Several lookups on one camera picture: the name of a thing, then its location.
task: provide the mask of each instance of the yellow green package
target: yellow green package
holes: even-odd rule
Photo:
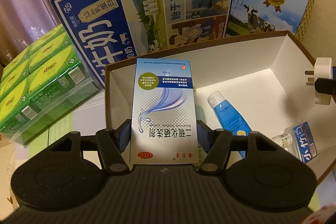
[[[55,37],[59,36],[60,34],[66,32],[65,28],[62,24],[58,25],[57,27],[53,28],[45,35],[37,39],[33,44],[30,45],[30,56],[36,53],[40,48],[42,48],[45,44],[47,44],[50,40],[54,39]]]
[[[29,59],[18,65],[5,79],[2,80],[0,94],[7,96],[24,78],[29,75]]]
[[[28,87],[28,79],[25,78],[0,104],[0,132],[8,138],[38,115],[39,110],[30,101]],[[39,132],[50,123],[48,119],[39,119],[30,129]]]
[[[24,71],[28,75],[29,60],[0,84],[0,132],[23,145],[98,90],[72,43],[28,77]]]
[[[18,65],[23,61],[29,59],[30,47],[25,48],[22,52],[19,53],[4,69],[2,72],[1,81],[4,80]]]
[[[50,57],[60,52],[61,50],[69,46],[71,43],[72,41],[66,32],[50,40],[33,55],[32,54],[30,55],[29,72],[32,73],[33,71],[35,71]]]
[[[70,44],[29,76],[31,101],[40,110],[48,109],[46,113],[57,119],[97,91],[90,81],[77,92],[73,92],[87,78],[83,64],[73,44]]]

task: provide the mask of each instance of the eye drop bottle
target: eye drop bottle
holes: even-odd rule
[[[308,122],[286,128],[283,134],[273,137],[272,141],[303,163],[317,156]]]
[[[234,135],[247,136],[251,128],[241,114],[229,103],[220,91],[215,91],[208,97],[208,103],[213,108],[223,129],[231,131]],[[239,151],[244,159],[245,151]]]

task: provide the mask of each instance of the black base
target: black base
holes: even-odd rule
[[[120,155],[131,120],[117,130],[70,132],[20,166],[11,180],[20,223],[286,223],[297,224],[316,188],[312,170],[258,132],[248,137],[197,121],[208,156],[192,165],[135,165]],[[98,151],[102,170],[83,159]],[[226,169],[231,151],[246,158]]]

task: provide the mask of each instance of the open box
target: open box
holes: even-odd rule
[[[318,183],[336,159],[336,104],[315,105],[314,87],[306,86],[305,70],[315,60],[289,32],[251,34],[196,43],[141,56],[190,60],[195,104],[204,110],[206,124],[221,128],[208,96],[219,90],[254,131],[268,138],[308,121],[318,155],[307,165]],[[107,128],[131,118],[136,58],[106,67]],[[129,162],[128,150],[123,154]]]

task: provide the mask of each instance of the green circular label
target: green circular label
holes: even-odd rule
[[[145,72],[140,75],[138,84],[144,90],[152,90],[158,86],[159,79],[154,73]]]

